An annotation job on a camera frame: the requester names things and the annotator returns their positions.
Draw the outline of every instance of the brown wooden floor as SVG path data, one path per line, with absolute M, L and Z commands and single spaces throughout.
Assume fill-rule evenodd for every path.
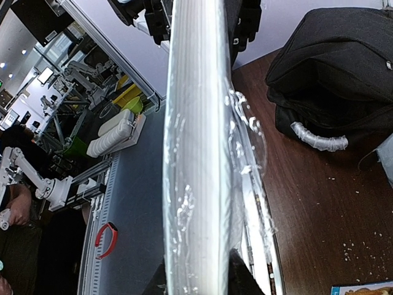
M 233 82 L 265 131 L 264 184 L 287 294 L 330 294 L 332 285 L 393 280 L 393 189 L 386 175 L 379 165 L 357 169 L 367 147 L 318 152 L 275 129 L 264 82 L 274 56 L 237 69 Z

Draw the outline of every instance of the person's hand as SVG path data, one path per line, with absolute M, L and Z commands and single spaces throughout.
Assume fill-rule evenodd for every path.
M 10 226 L 16 224 L 18 226 L 24 226 L 29 222 L 30 219 L 30 206 L 31 197 L 29 195 L 19 195 L 7 204 L 7 208 L 10 208 L 10 218 L 8 223 Z
M 0 295 L 12 295 L 12 288 L 8 281 L 0 276 Z

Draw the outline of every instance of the person's arm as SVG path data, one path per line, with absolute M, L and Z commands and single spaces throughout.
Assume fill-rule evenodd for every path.
M 12 295 L 12 288 L 8 281 L 0 275 L 0 295 Z
M 30 219 L 31 193 L 22 184 L 11 186 L 10 192 L 11 198 L 7 208 L 10 208 L 11 215 L 8 222 L 10 226 L 14 224 L 24 226 Z

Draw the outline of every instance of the gray table surface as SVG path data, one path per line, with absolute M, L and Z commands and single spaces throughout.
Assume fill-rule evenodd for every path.
M 120 151 L 108 215 L 119 237 L 101 262 L 100 294 L 140 295 L 163 259 L 164 117 L 149 114 L 137 145 Z

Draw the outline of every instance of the ceiling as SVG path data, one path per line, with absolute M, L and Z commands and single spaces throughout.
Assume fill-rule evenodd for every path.
M 25 78 L 26 69 L 23 68 L 37 41 L 12 10 L 8 11 L 0 25 L 0 40 L 0 63 L 6 64 L 0 68 L 0 80 L 5 89 L 15 94 Z M 27 50 L 27 53 L 23 55 L 22 50 Z

